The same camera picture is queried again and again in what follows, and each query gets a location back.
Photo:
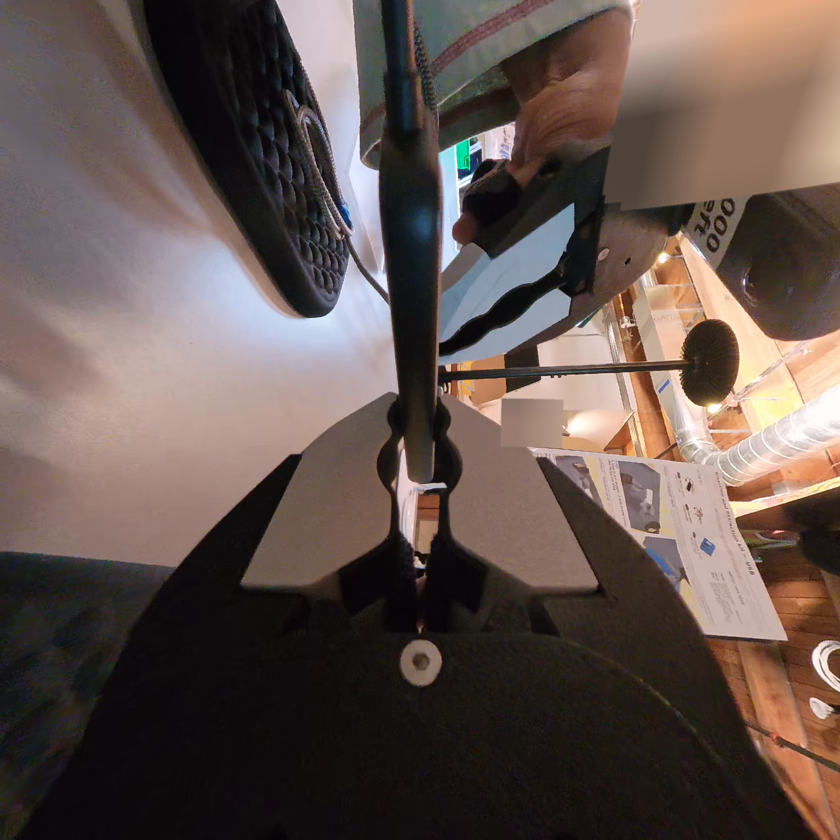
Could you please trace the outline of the printed instruction poster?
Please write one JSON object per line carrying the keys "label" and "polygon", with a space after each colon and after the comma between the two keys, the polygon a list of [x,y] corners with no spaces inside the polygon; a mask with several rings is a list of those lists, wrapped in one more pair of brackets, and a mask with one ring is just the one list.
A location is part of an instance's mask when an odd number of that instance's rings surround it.
{"label": "printed instruction poster", "polygon": [[647,552],[705,635],[788,639],[714,468],[565,449],[531,451]]}

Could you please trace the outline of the silver air duct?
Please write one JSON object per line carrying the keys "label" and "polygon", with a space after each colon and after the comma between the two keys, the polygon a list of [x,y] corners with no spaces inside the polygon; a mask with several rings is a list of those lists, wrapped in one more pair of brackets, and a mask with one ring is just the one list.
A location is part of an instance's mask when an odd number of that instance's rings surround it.
{"label": "silver air duct", "polygon": [[714,468],[730,487],[813,457],[839,441],[838,385],[727,449],[714,443],[705,411],[688,401],[679,388],[665,399],[663,408],[682,458]]}

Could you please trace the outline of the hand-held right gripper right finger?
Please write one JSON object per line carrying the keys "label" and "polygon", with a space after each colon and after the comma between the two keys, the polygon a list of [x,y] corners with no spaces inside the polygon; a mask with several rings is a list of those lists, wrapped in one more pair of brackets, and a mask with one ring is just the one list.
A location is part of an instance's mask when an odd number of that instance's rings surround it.
{"label": "hand-held right gripper right finger", "polygon": [[456,545],[529,592],[595,592],[585,554],[530,449],[505,446],[501,426],[443,395],[457,479],[448,496]]}

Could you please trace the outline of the person's left hand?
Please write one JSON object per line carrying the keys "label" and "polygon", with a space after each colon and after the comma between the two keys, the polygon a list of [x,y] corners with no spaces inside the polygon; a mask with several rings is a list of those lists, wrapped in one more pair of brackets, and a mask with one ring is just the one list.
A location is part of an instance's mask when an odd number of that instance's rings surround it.
{"label": "person's left hand", "polygon": [[635,18],[590,17],[502,63],[518,109],[510,178],[524,188],[548,163],[608,144],[616,122]]}

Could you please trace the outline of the black microphone on boom pole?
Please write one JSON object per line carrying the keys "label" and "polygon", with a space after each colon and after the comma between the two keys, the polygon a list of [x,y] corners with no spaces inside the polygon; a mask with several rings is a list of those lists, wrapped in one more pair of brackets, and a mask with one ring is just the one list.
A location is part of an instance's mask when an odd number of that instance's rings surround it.
{"label": "black microphone on boom pole", "polygon": [[710,319],[698,323],[687,333],[677,360],[440,371],[437,384],[443,386],[465,381],[676,372],[686,398],[696,405],[706,406],[721,402],[730,393],[739,374],[739,365],[740,351],[736,334],[725,322]]}

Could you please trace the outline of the black quilted pad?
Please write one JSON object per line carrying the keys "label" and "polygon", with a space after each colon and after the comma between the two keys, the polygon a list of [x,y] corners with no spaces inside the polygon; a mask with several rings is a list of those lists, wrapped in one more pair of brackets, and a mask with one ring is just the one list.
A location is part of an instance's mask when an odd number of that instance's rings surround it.
{"label": "black quilted pad", "polygon": [[80,743],[130,630],[172,574],[2,552],[1,838],[17,838]]}
{"label": "black quilted pad", "polygon": [[326,316],[352,222],[277,2],[147,1],[143,12],[185,131],[269,279],[298,315]]}

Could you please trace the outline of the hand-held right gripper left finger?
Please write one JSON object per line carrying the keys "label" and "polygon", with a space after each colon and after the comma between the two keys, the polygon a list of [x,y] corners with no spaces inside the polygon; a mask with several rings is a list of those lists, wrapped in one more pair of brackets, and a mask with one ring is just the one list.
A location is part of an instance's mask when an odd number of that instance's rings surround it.
{"label": "hand-held right gripper left finger", "polygon": [[387,392],[303,451],[241,581],[251,591],[338,592],[342,568],[399,533],[400,438]]}

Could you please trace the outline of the black usb hub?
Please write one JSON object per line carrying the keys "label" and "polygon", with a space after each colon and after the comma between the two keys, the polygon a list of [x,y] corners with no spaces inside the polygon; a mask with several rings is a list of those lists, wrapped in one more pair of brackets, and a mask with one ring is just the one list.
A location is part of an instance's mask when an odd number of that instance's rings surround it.
{"label": "black usb hub", "polygon": [[406,469],[434,475],[443,187],[438,132],[415,50],[412,2],[383,1],[380,210]]}

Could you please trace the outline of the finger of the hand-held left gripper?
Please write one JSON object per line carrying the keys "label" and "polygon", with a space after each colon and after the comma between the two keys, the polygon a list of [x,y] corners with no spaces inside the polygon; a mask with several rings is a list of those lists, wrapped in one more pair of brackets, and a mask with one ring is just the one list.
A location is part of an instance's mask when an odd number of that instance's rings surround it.
{"label": "finger of the hand-held left gripper", "polygon": [[561,290],[552,290],[535,301],[521,316],[507,325],[488,332],[462,350],[441,351],[441,361],[480,361],[515,350],[527,340],[564,319],[571,308],[571,297]]}
{"label": "finger of the hand-held left gripper", "polygon": [[553,271],[574,232],[574,210],[568,205],[498,257],[477,244],[460,250],[442,276],[439,349],[462,350],[560,290]]}

